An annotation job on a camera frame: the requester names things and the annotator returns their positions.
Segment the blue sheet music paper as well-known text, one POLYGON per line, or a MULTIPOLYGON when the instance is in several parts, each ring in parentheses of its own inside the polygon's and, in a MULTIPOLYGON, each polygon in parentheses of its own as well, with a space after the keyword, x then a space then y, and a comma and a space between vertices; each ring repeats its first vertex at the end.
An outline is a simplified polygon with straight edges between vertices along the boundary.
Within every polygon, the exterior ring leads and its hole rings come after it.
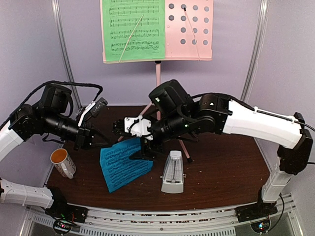
POLYGON ((99 162, 110 193, 151 171, 153 161, 129 158, 139 150, 139 138, 128 139, 100 150, 99 162))

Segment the green sheet music paper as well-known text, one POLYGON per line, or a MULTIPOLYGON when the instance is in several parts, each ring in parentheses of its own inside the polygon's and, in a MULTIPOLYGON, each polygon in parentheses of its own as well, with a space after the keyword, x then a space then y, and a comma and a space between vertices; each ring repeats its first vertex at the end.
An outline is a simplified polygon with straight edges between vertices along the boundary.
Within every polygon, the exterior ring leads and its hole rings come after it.
POLYGON ((165 1, 102 0, 103 61, 165 59, 165 1))

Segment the pink folding music stand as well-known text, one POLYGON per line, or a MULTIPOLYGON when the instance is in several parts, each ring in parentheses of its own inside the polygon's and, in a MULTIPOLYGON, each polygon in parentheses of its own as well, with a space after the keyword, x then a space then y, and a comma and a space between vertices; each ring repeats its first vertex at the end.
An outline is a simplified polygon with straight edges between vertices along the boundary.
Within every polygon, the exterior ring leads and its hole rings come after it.
MULTIPOLYGON (((165 2, 162 0, 104 0, 101 7, 106 62, 160 61, 165 58, 165 2)), ((140 150, 131 160, 153 160, 164 142, 184 134, 212 132, 214 116, 203 110, 176 80, 157 86, 150 101, 161 117, 140 115, 114 123, 119 135, 137 137, 140 150)))

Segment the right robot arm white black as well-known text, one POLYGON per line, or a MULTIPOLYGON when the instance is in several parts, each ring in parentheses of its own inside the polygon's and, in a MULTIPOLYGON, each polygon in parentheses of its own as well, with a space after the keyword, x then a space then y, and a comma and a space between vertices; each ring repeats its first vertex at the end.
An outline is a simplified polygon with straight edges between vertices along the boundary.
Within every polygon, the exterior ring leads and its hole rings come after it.
POLYGON ((252 107, 224 93, 189 95, 177 80, 156 87, 150 101, 160 119, 125 118, 124 131, 139 137, 142 151, 152 149, 184 134, 238 134, 278 144, 277 166, 260 189, 257 203, 247 206, 257 217, 264 216, 276 203, 291 177, 303 171, 313 147, 311 127, 300 113, 285 116, 252 107))

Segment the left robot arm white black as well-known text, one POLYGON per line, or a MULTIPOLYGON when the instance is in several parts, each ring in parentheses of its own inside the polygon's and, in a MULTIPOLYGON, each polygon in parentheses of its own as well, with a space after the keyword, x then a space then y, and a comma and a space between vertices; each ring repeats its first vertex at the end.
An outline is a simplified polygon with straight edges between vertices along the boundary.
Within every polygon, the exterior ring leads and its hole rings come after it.
MULTIPOLYGON (((103 87, 97 84, 48 81, 36 87, 0 126, 0 158, 33 135, 53 134, 60 144, 74 143, 74 149, 107 148, 112 144, 91 122, 98 116, 107 101, 99 97, 103 87), (73 113, 72 91, 68 86, 96 88, 93 101, 81 109, 76 119, 73 113)), ((71 208, 58 188, 36 188, 0 180, 0 202, 37 206, 52 209, 59 218, 67 218, 71 208)))

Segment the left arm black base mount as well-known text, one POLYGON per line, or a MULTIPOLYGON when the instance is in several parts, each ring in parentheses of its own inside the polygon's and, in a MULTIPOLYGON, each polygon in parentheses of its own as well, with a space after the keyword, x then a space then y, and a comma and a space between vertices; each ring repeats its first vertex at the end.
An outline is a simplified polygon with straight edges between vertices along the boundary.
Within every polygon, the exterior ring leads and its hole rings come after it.
POLYGON ((86 207, 70 205, 57 187, 48 187, 48 189, 51 191, 53 199, 52 206, 46 208, 49 215, 71 222, 85 223, 88 215, 86 207))

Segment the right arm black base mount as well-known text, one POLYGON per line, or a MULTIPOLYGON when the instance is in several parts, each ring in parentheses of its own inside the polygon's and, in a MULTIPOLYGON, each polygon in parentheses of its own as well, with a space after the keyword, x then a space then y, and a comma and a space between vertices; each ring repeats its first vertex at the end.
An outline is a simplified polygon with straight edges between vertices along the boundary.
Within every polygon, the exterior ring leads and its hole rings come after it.
POLYGON ((235 208, 238 222, 252 221, 278 212, 276 202, 265 203, 262 199, 262 188, 258 192, 257 202, 235 208))

